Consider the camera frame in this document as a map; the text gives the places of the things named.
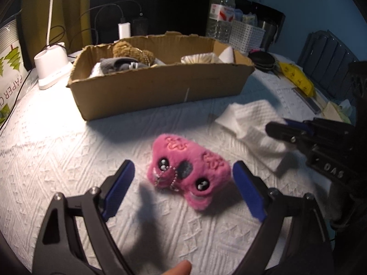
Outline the person's left hand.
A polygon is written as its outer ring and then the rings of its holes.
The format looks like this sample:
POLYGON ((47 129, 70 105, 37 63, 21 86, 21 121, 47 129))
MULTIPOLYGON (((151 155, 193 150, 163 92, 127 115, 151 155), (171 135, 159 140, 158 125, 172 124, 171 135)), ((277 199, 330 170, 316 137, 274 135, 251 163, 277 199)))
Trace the person's left hand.
POLYGON ((181 261, 178 265, 162 273, 162 275, 190 275, 192 264, 188 260, 181 261))

